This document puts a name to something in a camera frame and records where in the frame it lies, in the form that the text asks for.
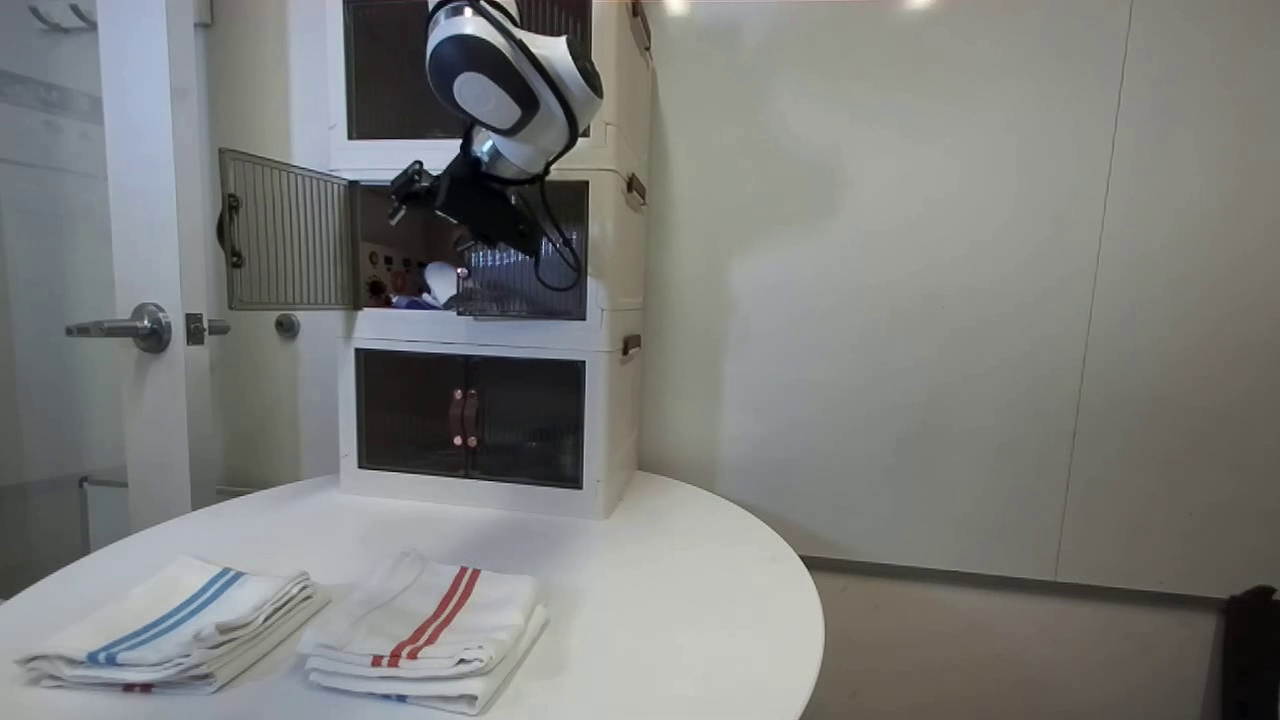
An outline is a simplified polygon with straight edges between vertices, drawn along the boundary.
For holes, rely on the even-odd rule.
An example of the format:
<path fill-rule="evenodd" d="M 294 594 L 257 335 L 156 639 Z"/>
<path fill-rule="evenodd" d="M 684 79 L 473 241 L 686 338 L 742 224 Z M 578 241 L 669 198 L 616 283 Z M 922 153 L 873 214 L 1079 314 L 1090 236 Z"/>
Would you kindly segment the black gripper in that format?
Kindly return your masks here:
<path fill-rule="evenodd" d="M 440 211 L 479 243 L 505 243 L 523 254 L 540 253 L 537 214 L 498 180 L 491 180 L 473 153 L 447 159 L 440 189 L 423 159 L 402 164 L 392 177 L 392 197 L 396 205 L 386 208 L 386 224 L 398 224 L 411 211 Z"/>

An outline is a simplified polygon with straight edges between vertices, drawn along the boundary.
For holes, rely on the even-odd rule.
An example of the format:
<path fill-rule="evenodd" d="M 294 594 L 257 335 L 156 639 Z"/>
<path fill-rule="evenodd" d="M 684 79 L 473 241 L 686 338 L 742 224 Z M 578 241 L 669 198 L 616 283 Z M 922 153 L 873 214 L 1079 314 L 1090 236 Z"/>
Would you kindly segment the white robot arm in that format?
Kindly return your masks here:
<path fill-rule="evenodd" d="M 411 159 L 386 183 L 386 221 L 426 208 L 479 243 L 540 254 L 540 224 L 513 189 L 540 183 L 592 129 L 605 105 L 595 65 L 498 0 L 426 0 L 423 79 L 465 118 L 465 140 L 440 177 Z"/>

